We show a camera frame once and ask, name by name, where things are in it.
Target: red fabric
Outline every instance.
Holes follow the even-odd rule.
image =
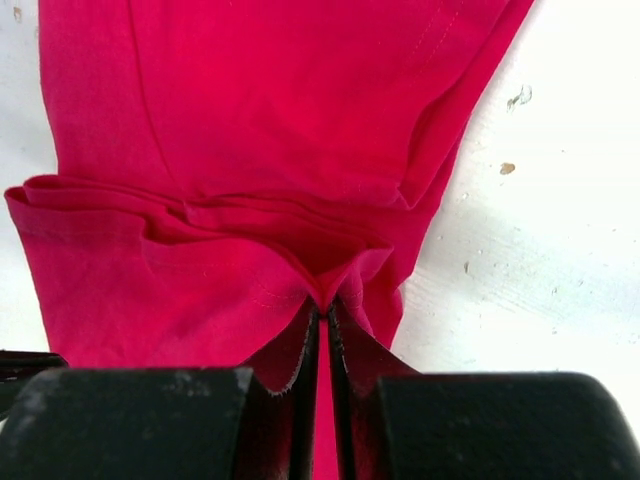
[[[336,294],[389,346],[531,1],[41,0],[59,175],[6,198],[52,350],[232,365]],[[315,474],[336,478],[324,417]]]

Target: red cloth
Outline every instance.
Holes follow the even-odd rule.
[[[6,198],[52,350],[233,365],[306,295],[336,294],[389,346],[464,126],[531,2],[41,0],[59,175]],[[326,416],[315,473],[336,478]]]

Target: white surface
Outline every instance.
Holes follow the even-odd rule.
[[[22,9],[21,22],[13,8]],[[35,0],[0,4],[0,187],[55,171]],[[640,5],[538,1],[476,109],[394,352],[425,371],[569,370],[640,433]],[[508,111],[522,86],[531,100]],[[501,175],[502,163],[516,168]],[[0,207],[0,348],[47,348]]]

